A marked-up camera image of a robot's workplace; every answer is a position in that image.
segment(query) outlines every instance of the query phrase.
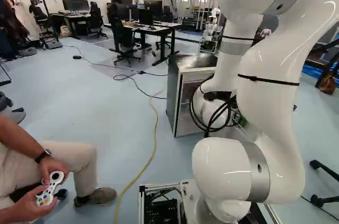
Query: black desk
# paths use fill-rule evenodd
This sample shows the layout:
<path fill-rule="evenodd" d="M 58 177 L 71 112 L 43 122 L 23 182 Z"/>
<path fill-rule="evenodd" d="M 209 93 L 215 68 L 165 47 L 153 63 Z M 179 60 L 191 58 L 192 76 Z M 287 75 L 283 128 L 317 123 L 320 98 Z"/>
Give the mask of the black desk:
<path fill-rule="evenodd" d="M 78 39 L 78 40 L 80 38 L 79 38 L 76 30 L 73 27 L 73 23 L 77 23 L 77 22 L 80 22 L 80 21 L 88 21 L 91 17 L 90 14 L 67 15 L 67 14 L 59 14 L 59 13 L 52 13 L 51 16 L 63 17 L 66 20 L 67 24 L 69 25 L 70 31 L 72 33 L 72 37 L 75 38 L 75 39 Z"/>
<path fill-rule="evenodd" d="M 153 21 L 153 25 L 167 27 L 167 28 L 172 29 L 171 54 L 174 55 L 174 54 L 179 53 L 179 51 L 175 51 L 175 31 L 181 28 L 182 24 Z"/>
<path fill-rule="evenodd" d="M 112 29 L 111 24 L 104 24 L 104 27 Z M 156 26 L 156 30 L 151 30 L 147 26 L 143 28 L 135 28 L 131 25 L 124 25 L 124 27 L 130 28 L 131 30 L 140 33 L 142 49 L 149 47 L 146 45 L 146 34 L 160 36 L 160 59 L 157 60 L 155 63 L 153 63 L 152 66 L 156 66 L 162 63 L 163 61 L 167 60 L 167 57 L 165 57 L 165 41 L 166 41 L 167 35 L 169 35 L 172 32 L 171 28 Z"/>

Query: white robotic arm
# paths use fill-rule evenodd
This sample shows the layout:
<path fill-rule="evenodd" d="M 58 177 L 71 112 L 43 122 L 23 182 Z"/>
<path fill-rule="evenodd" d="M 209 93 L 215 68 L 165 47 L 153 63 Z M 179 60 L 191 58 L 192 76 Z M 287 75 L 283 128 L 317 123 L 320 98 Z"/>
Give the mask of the white robotic arm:
<path fill-rule="evenodd" d="M 242 115 L 260 134 L 254 142 L 206 138 L 194 148 L 194 178 L 218 220 L 240 219 L 249 201 L 284 204 L 301 195 L 305 171 L 293 133 L 292 107 L 310 50 L 338 21 L 338 2 L 219 0 L 229 19 L 227 38 L 214 78 L 201 85 L 193 103 L 203 113 L 208 105 L 202 92 L 236 91 Z M 253 38 L 262 14 L 279 16 L 279 27 L 249 49 L 246 38 Z"/>

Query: floor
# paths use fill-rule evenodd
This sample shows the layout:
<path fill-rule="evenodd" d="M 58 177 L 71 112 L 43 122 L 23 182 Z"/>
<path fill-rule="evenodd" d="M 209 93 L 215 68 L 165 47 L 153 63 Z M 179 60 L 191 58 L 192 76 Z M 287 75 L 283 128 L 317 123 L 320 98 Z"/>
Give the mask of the floor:
<path fill-rule="evenodd" d="M 106 48 L 72 38 L 61 39 L 67 46 L 77 46 L 90 61 L 112 64 L 115 54 Z M 181 53 L 196 53 L 198 45 L 176 41 Z M 136 90 L 131 80 L 114 81 L 106 69 L 115 74 L 124 70 L 103 68 L 85 60 L 74 60 L 75 48 L 63 47 L 39 51 L 36 55 L 8 62 L 13 83 L 1 91 L 10 97 L 15 107 L 24 107 L 27 117 L 21 123 L 37 140 L 88 142 L 99 152 L 100 186 L 111 186 L 118 192 L 139 173 L 153 148 L 154 111 L 149 98 Z M 147 67 L 154 74 L 166 74 L 167 64 Z M 149 94 L 160 90 L 166 96 L 166 77 L 136 75 L 139 86 Z M 339 195 L 339 184 L 323 172 L 308 166 L 318 159 L 339 171 L 339 91 L 325 95 L 313 86 L 315 80 L 302 76 L 296 104 L 294 127 L 307 175 L 304 196 Z M 173 138 L 165 113 L 164 100 L 153 100 L 159 111 L 157 152 L 148 169 L 125 194 L 118 223 L 138 222 L 138 185 L 144 183 L 179 182 L 192 177 L 191 152 L 202 135 Z M 69 191 L 66 202 L 41 222 L 113 223 L 115 204 L 111 207 L 73 208 L 75 189 L 72 176 L 63 185 Z M 339 217 L 338 204 L 326 209 Z M 300 199 L 296 203 L 274 206 L 282 223 L 335 223 L 335 220 Z"/>

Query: game controller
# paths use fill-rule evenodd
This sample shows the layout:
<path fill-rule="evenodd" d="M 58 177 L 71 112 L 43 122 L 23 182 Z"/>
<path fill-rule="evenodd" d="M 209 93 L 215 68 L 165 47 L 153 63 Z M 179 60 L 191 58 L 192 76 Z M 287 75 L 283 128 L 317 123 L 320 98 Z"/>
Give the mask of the game controller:
<path fill-rule="evenodd" d="M 52 203 L 54 199 L 54 192 L 64 178 L 65 174 L 61 171 L 53 171 L 49 174 L 49 185 L 47 189 L 36 195 L 37 206 L 42 207 L 44 205 L 49 205 L 50 203 Z"/>

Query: sneaker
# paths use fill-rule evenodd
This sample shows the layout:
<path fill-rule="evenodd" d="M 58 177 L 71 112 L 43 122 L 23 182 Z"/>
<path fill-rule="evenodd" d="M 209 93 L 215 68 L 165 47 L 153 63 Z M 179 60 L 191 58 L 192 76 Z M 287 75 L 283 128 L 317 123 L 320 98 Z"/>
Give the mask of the sneaker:
<path fill-rule="evenodd" d="M 117 197 L 117 192 L 108 187 L 99 188 L 92 192 L 92 194 L 88 195 L 87 202 L 80 202 L 78 197 L 74 198 L 74 206 L 75 207 L 83 207 L 87 204 L 100 204 L 106 205 L 112 202 Z"/>

